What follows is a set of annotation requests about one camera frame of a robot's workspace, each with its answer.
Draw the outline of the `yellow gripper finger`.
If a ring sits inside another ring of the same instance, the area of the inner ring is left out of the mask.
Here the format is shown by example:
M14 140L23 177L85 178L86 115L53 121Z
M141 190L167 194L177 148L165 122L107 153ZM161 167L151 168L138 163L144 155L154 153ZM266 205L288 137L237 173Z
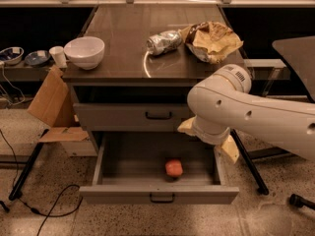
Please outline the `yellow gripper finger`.
M195 132L193 131L193 121L195 120L194 117L191 117L185 121L183 121L179 127L177 128L177 131L179 133L186 134L188 136L194 137Z
M235 164L239 158L239 149L232 135L229 135L226 140L220 145L222 154L227 160Z

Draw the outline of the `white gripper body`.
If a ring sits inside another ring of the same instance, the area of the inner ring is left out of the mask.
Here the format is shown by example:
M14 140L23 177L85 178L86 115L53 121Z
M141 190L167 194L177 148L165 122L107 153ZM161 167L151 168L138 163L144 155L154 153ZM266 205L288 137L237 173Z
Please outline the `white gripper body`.
M194 118L192 130L202 142L210 145L222 144L230 133L228 127L207 121L199 116Z

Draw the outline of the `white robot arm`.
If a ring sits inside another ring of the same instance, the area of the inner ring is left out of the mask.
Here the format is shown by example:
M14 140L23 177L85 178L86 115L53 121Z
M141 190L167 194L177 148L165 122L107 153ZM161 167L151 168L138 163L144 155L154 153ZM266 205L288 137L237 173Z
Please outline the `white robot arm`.
M233 129L308 160L315 160L315 104L251 95L251 77L228 64L194 85L187 104L194 114L178 127L210 145Z

